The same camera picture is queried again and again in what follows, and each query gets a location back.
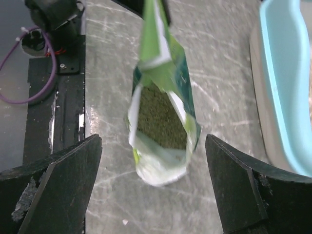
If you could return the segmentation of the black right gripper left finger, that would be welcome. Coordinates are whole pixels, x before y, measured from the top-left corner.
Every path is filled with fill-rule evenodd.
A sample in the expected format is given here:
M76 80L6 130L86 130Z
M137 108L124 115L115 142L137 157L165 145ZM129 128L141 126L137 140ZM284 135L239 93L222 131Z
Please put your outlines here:
M0 174L2 234L80 234L102 153L98 134Z

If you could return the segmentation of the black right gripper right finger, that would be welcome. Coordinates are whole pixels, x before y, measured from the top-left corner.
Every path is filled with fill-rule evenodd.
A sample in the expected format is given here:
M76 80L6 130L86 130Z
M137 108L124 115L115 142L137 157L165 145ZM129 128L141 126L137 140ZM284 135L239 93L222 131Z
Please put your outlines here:
M310 177L267 164L211 134L205 149L224 233L311 233Z

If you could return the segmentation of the green litter bag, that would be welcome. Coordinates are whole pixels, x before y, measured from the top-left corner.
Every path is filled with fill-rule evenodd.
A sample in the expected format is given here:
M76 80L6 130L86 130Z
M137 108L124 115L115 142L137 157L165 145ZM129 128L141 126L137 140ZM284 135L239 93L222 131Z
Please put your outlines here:
M185 51L169 31L164 3L145 1L143 20L125 121L136 173L145 183L160 187L186 174L201 128Z

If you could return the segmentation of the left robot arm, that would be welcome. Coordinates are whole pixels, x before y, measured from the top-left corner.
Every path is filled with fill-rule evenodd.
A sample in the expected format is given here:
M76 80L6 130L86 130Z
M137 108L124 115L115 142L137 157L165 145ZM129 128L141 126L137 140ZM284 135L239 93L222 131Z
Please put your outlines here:
M81 0L25 0L32 21L45 32L54 47L67 47L81 34L85 10Z

